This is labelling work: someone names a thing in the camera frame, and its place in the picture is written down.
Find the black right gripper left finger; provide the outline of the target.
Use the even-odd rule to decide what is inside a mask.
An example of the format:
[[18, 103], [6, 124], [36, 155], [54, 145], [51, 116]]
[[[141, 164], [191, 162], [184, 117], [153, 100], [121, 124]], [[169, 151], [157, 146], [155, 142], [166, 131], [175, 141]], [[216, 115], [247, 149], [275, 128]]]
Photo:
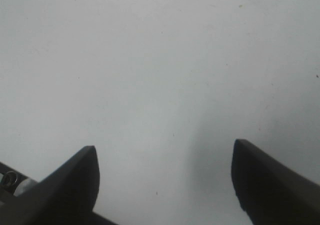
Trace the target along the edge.
[[100, 186], [97, 151], [85, 146], [0, 208], [2, 225], [91, 225]]

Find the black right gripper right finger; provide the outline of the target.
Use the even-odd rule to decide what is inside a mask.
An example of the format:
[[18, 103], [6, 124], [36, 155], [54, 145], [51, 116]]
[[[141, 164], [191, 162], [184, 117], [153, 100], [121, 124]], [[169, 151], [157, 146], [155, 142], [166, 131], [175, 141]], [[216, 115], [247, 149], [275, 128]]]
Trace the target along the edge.
[[246, 139], [236, 139], [231, 180], [254, 225], [318, 225], [320, 186]]

